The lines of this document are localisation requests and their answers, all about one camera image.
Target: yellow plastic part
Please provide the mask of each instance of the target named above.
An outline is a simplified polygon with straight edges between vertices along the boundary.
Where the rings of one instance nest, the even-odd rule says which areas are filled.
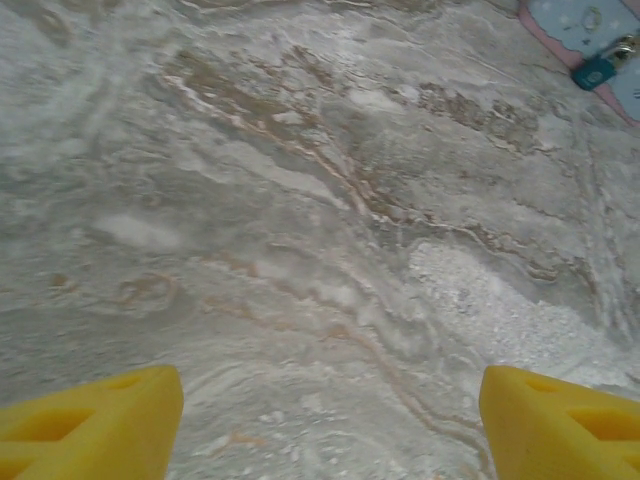
[[[0,480],[161,480],[182,405],[159,366],[2,409]]]
[[[500,480],[640,480],[640,403],[492,366],[480,415]]]

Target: padlock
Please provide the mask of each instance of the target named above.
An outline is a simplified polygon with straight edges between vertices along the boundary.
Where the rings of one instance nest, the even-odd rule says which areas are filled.
[[[571,73],[571,79],[583,90],[593,90],[616,76],[639,51],[640,36],[626,35],[584,62]]]

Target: pink mat edge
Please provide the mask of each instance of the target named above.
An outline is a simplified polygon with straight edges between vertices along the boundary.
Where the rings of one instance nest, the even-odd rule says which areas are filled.
[[[640,3],[640,1],[635,3],[625,1],[624,3],[631,10],[635,12],[637,7],[635,3]],[[520,18],[520,22],[525,26],[525,28],[529,30],[529,32],[531,32],[531,34],[534,37],[540,40],[540,42],[542,42],[542,44],[545,47],[547,47],[547,49],[549,49],[551,53],[553,53],[556,57],[558,57],[560,61],[564,63],[567,67],[575,68],[578,65],[580,65],[580,63],[582,62],[582,55],[578,52],[567,50],[562,45],[562,43],[560,43],[560,41],[549,37],[545,33],[545,31],[538,26],[536,21],[531,16],[531,13],[529,13],[529,9],[527,8],[526,1],[520,2],[520,11],[518,13],[518,17]],[[632,119],[625,113],[624,109],[622,108],[622,105],[620,105],[620,102],[618,102],[618,99],[613,94],[613,91],[611,90],[611,87],[609,85],[601,85],[598,88],[596,88],[594,92],[596,92],[600,96],[600,98],[602,98],[602,100],[604,100],[605,103],[607,103],[611,108],[613,108],[613,110],[618,115],[620,115],[627,123],[629,123],[634,127],[640,126],[639,121]]]

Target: stone texture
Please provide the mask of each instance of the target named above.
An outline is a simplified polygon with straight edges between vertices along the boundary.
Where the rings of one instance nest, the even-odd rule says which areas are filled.
[[[173,363],[169,478],[453,479],[490,363],[640,396],[640,135],[515,9],[1,0],[0,402]]]

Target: gray marble surface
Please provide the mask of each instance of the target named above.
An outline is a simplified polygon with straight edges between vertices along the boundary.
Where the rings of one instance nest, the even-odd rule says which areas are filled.
[[[0,0],[0,403],[172,363],[171,479],[493,478],[640,394],[640,135],[509,0]]]

